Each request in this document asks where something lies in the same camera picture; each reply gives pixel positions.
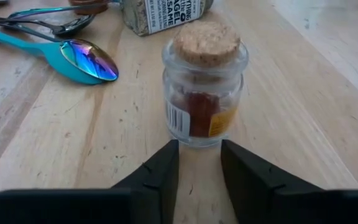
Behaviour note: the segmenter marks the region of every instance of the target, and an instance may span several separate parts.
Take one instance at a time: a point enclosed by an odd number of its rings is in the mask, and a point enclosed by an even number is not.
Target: seasoning jar
[[[248,53],[236,32],[215,22],[186,24],[162,52],[167,126],[194,147],[218,143],[236,113]]]
[[[144,36],[200,18],[214,0],[113,0],[121,3],[125,24]]]
[[[90,14],[97,14],[100,12],[104,12],[108,8],[108,1],[107,0],[68,0],[70,5],[72,6],[83,6],[89,4],[97,4],[97,3],[104,3],[98,7],[91,7],[89,9],[77,9],[74,12],[78,15],[90,15]]]

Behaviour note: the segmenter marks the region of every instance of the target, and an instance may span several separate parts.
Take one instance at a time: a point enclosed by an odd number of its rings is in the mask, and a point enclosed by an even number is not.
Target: barcode label
[[[168,127],[174,133],[182,136],[189,136],[190,133],[190,115],[170,102],[165,100],[165,112],[167,114]]]

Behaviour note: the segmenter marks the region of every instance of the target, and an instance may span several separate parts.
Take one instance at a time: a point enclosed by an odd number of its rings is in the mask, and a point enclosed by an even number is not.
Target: wood grain
[[[0,16],[64,5],[12,0]],[[358,188],[358,1],[215,0],[202,20],[236,28],[250,53],[230,138],[318,186]],[[0,44],[0,190],[109,187],[168,142],[161,50],[177,31],[141,38],[117,9],[98,15],[79,38],[121,71],[100,86]],[[236,223],[218,147],[181,147],[174,223]]]

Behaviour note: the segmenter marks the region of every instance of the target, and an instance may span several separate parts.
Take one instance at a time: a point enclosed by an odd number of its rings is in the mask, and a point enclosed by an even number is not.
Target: glass jar
[[[244,87],[248,64],[243,43],[230,62],[202,68],[182,60],[170,41],[162,52],[167,126],[172,136],[192,147],[206,147],[226,137]]]
[[[214,0],[113,0],[121,3],[125,24],[144,36],[200,18]]]

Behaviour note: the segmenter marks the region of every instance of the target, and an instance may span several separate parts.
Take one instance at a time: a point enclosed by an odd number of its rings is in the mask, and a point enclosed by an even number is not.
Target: cork lid
[[[240,37],[232,27],[218,22],[186,24],[173,39],[173,48],[183,60],[200,67],[217,67],[236,58]]]

